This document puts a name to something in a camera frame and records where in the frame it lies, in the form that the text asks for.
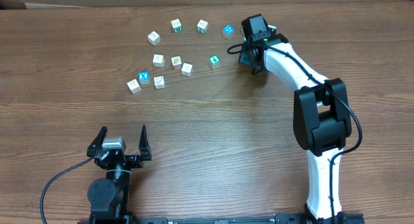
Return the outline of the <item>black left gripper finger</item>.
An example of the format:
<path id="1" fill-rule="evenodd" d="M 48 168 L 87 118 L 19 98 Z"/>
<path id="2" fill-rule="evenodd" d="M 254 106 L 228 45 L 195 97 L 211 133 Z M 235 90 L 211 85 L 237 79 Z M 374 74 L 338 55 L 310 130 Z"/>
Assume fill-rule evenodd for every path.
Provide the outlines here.
<path id="1" fill-rule="evenodd" d="M 87 156 L 88 157 L 94 157 L 96 155 L 96 152 L 102 148 L 102 143 L 104 141 L 104 138 L 107 134 L 107 127 L 103 126 L 96 136 L 96 138 L 91 142 L 91 144 L 87 148 Z"/>
<path id="2" fill-rule="evenodd" d="M 151 161 L 152 153 L 147 139 L 146 126 L 142 126 L 142 131 L 140 134 L 140 140 L 138 144 L 138 149 L 140 151 L 140 160 L 141 161 Z"/>

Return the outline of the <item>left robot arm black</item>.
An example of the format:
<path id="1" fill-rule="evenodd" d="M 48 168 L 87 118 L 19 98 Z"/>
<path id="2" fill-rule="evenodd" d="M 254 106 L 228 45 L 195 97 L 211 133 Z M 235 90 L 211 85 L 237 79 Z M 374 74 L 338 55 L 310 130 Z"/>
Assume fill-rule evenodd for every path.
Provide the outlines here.
<path id="1" fill-rule="evenodd" d="M 108 137 L 107 127 L 87 148 L 87 156 L 105 170 L 105 177 L 91 183 L 87 197 L 91 204 L 88 223 L 138 223 L 134 212 L 128 210 L 132 169 L 142 168 L 152 159 L 146 127 L 142 126 L 138 154 L 127 155 L 122 136 Z"/>

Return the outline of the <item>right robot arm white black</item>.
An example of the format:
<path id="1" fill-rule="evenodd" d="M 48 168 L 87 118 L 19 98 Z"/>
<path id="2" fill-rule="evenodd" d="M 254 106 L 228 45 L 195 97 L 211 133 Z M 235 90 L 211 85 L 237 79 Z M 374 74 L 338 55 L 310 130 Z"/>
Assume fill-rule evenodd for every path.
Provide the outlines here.
<path id="1" fill-rule="evenodd" d="M 239 62 L 254 73 L 274 73 L 294 93 L 293 130 L 305 150 L 309 195 L 302 223 L 357 223 L 362 216 L 343 212 L 339 200 L 339 173 L 351 121 L 347 90 L 339 79 L 330 80 L 307 65 L 281 34 L 257 39 L 249 36 L 239 50 Z"/>

